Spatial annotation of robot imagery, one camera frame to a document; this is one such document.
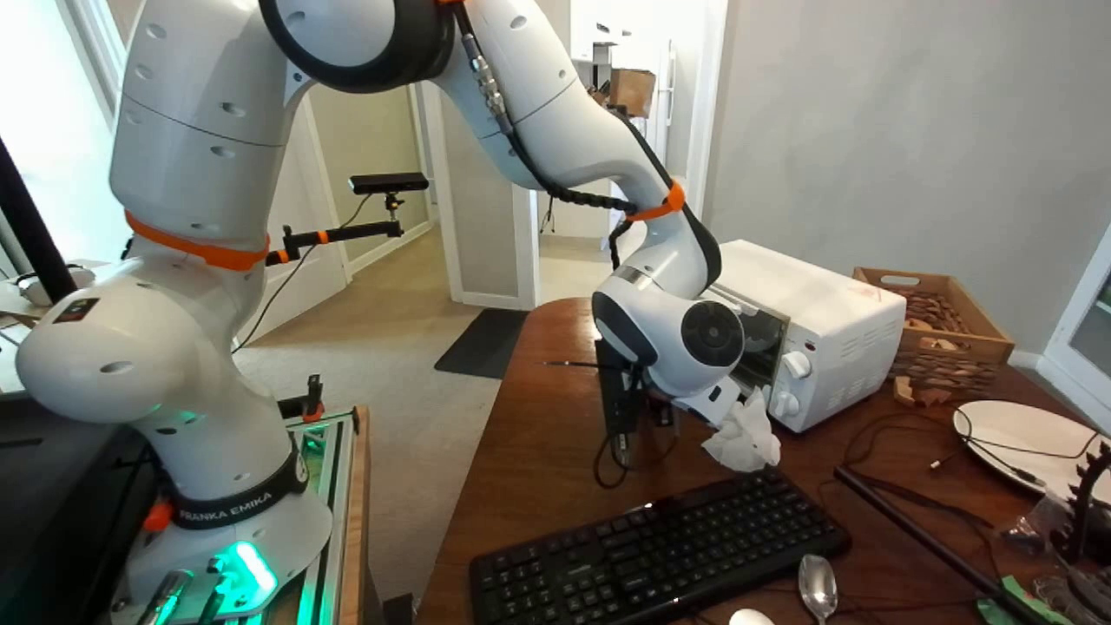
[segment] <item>plate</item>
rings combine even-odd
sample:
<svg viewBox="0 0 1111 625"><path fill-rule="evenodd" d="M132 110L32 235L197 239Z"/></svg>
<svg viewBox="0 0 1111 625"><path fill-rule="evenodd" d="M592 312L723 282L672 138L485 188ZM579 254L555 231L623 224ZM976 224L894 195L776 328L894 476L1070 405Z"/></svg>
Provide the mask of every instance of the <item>plate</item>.
<svg viewBox="0 0 1111 625"><path fill-rule="evenodd" d="M1106 434L1026 402L976 401L953 415L953 427L972 454L1018 485L1066 505L1080 484L1075 466L1097 452ZM1111 481L1097 481L1093 500L1111 505Z"/></svg>

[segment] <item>black keyboard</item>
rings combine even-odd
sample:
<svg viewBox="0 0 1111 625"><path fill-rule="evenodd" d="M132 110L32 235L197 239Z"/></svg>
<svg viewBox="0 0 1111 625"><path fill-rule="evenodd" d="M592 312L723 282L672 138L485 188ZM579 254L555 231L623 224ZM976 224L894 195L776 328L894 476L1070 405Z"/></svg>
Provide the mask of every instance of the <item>black keyboard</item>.
<svg viewBox="0 0 1111 625"><path fill-rule="evenodd" d="M849 530L777 468L474 558L481 625L660 623L797 574Z"/></svg>

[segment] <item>spoon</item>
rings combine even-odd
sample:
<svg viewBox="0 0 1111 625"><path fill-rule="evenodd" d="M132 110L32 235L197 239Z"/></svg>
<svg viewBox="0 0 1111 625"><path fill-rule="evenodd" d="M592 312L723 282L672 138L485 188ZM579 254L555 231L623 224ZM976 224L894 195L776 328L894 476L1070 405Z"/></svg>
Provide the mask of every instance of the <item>spoon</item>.
<svg viewBox="0 0 1111 625"><path fill-rule="evenodd" d="M835 617L836 613L836 577L829 558L822 556L804 556L799 563L799 596L805 606L805 613L828 625L828 617Z"/></svg>

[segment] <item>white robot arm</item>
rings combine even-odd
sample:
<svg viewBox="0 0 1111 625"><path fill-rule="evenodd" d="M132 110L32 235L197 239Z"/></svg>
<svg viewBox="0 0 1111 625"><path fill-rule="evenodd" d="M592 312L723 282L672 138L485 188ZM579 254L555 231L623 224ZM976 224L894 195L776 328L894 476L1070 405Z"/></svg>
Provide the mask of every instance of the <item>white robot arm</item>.
<svg viewBox="0 0 1111 625"><path fill-rule="evenodd" d="M110 188L136 242L116 279L63 299L19 353L27 394L89 423L132 423L161 454L173 529L132 556L166 571L255 541L273 571L249 614L301 574L331 511L301 493L291 440L231 341L258 308L268 207L307 87L437 84L503 177L570 202L610 177L645 242L594 291L602 336L710 422L735 402L739 324L699 294L718 248L654 148L579 87L533 0L147 0L117 101Z"/></svg>

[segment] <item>rug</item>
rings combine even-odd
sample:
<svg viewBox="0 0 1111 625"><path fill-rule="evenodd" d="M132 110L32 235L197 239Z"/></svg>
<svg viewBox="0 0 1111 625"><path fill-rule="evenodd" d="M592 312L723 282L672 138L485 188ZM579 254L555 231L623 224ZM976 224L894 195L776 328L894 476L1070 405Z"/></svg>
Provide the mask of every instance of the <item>rug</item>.
<svg viewBox="0 0 1111 625"><path fill-rule="evenodd" d="M433 366L437 373L501 378L529 312L483 308Z"/></svg>

